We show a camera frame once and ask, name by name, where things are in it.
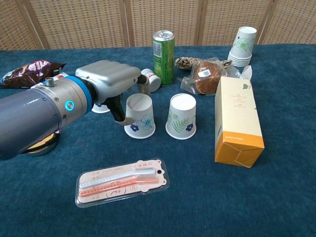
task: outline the cardboard box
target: cardboard box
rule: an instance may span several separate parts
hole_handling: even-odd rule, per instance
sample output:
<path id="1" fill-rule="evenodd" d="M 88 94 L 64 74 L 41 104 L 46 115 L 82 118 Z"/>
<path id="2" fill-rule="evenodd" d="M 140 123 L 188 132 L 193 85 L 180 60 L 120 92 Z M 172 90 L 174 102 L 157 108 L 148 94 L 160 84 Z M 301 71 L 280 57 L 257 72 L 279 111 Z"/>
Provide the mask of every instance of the cardboard box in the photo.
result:
<path id="1" fill-rule="evenodd" d="M 250 80 L 221 77 L 215 95 L 215 162 L 250 168 L 263 149 Z"/>

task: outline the green can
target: green can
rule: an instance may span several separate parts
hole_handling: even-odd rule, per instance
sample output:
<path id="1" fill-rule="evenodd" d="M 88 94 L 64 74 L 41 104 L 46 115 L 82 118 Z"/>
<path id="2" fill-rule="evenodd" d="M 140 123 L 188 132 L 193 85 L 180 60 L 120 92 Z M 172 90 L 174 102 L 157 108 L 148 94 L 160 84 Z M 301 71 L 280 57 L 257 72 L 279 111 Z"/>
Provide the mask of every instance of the green can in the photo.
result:
<path id="1" fill-rule="evenodd" d="M 173 83 L 174 34 L 171 31 L 154 33 L 154 73 L 161 85 Z"/>

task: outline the wicker screen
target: wicker screen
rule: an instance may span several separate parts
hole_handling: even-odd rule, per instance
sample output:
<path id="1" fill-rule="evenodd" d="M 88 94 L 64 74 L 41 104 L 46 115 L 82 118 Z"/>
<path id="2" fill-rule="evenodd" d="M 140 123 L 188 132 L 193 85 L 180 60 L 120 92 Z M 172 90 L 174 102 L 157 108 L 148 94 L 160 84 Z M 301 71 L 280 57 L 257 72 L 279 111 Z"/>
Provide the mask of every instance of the wicker screen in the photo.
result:
<path id="1" fill-rule="evenodd" d="M 0 0 L 0 49 L 37 49 L 14 0 Z"/>
<path id="2" fill-rule="evenodd" d="M 231 45 L 241 26 L 260 26 L 269 7 L 269 0 L 204 0 L 199 43 L 202 45 Z"/>
<path id="3" fill-rule="evenodd" d="M 119 0 L 29 2 L 50 48 L 124 46 Z"/>
<path id="4" fill-rule="evenodd" d="M 263 43 L 316 43 L 316 1 L 279 0 Z"/>
<path id="5" fill-rule="evenodd" d="M 199 25 L 200 0 L 128 0 L 125 1 L 131 46 L 153 45 L 153 34 L 170 30 L 176 45 L 194 45 Z"/>

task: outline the gray cylinder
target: gray cylinder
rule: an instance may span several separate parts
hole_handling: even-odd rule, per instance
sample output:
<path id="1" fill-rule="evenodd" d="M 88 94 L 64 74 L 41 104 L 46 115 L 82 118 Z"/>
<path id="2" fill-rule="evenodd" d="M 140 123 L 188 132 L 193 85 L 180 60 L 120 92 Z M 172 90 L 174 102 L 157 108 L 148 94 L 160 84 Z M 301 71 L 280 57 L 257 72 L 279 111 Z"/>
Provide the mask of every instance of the gray cylinder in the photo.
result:
<path id="1" fill-rule="evenodd" d="M 61 127 L 61 115 L 36 89 L 0 99 L 0 159 L 10 159 Z"/>

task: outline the blue carpet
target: blue carpet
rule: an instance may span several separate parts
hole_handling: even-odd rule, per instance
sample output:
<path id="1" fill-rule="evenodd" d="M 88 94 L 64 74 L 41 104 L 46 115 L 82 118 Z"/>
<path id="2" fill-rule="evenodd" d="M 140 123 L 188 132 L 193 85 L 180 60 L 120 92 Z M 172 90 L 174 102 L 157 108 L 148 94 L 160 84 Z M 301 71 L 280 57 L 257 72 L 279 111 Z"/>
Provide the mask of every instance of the blue carpet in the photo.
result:
<path id="1" fill-rule="evenodd" d="M 229 50 L 176 47 L 175 58 L 225 60 Z M 68 74 L 103 59 L 153 68 L 151 47 L 0 51 L 0 76 L 38 59 L 67 63 Z M 63 129 L 49 154 L 1 161 L 0 236 L 315 236 L 316 45 L 256 45 L 251 66 L 266 147 L 251 169 L 214 162 L 214 97 L 196 97 L 194 137 L 168 136 L 169 100 L 183 92 L 175 79 L 151 94 L 157 128 L 149 139 L 130 138 L 111 114 L 89 113 Z M 18 91 L 0 89 L 0 98 Z M 166 191 L 75 205 L 82 172 L 155 157 L 167 166 Z"/>

